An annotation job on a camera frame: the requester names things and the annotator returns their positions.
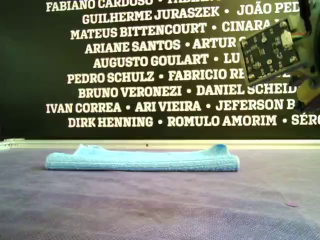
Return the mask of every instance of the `blue towel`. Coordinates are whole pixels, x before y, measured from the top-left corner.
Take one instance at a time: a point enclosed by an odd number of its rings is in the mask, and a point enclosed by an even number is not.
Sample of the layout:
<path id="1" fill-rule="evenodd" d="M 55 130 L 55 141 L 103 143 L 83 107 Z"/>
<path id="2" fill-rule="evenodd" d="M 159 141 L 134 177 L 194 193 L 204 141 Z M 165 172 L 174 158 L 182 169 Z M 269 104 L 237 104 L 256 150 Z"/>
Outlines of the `blue towel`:
<path id="1" fill-rule="evenodd" d="M 236 172 L 240 162 L 224 144 L 190 152 L 115 151 L 81 144 L 73 154 L 50 154 L 45 167 L 48 170 Z"/>

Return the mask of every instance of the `white ledge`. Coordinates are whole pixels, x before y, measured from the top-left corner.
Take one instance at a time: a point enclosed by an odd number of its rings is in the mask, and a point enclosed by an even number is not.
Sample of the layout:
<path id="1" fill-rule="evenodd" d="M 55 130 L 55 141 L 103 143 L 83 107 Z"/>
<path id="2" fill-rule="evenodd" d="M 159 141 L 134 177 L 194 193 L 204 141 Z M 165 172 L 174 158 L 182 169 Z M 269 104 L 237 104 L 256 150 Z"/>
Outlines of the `white ledge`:
<path id="1" fill-rule="evenodd" d="M 0 149 L 1 147 L 4 149 L 75 149 L 79 144 L 122 150 L 201 150 L 215 144 L 226 144 L 231 150 L 320 150 L 320 140 L 25 140 L 21 138 L 0 142 Z"/>

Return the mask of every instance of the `wire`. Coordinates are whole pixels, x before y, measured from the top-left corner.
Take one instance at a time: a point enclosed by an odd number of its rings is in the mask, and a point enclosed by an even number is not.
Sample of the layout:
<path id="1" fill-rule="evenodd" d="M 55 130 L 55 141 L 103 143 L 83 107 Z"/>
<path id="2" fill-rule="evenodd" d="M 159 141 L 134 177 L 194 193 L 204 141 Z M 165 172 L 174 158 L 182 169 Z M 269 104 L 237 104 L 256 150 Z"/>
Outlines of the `wire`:
<path id="1" fill-rule="evenodd" d="M 307 38 L 307 37 L 310 36 L 310 35 L 311 35 L 311 31 L 291 33 L 291 36 L 292 36 L 292 39 L 293 39 L 293 40 L 304 39 L 304 38 Z"/>

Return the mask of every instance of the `white connector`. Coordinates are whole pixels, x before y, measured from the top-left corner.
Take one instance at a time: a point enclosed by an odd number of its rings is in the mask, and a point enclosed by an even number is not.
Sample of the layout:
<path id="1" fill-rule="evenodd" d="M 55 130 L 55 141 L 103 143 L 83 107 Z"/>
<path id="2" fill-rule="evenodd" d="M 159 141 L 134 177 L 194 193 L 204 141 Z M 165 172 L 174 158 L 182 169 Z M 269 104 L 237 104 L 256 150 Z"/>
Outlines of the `white connector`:
<path id="1" fill-rule="evenodd" d="M 294 41 L 289 31 L 284 30 L 284 32 L 281 34 L 281 42 L 284 48 L 290 48 L 294 45 Z"/>

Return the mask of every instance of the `black circuit board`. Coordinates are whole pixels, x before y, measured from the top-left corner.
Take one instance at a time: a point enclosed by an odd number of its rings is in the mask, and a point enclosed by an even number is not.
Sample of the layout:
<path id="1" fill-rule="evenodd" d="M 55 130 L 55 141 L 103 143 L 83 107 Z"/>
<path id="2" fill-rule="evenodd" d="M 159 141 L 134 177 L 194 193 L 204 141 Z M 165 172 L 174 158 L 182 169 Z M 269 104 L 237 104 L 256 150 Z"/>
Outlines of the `black circuit board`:
<path id="1" fill-rule="evenodd" d="M 286 20 L 241 41 L 248 81 L 277 75 L 276 72 L 300 61 L 294 45 L 284 46 L 281 35 L 290 32 Z"/>

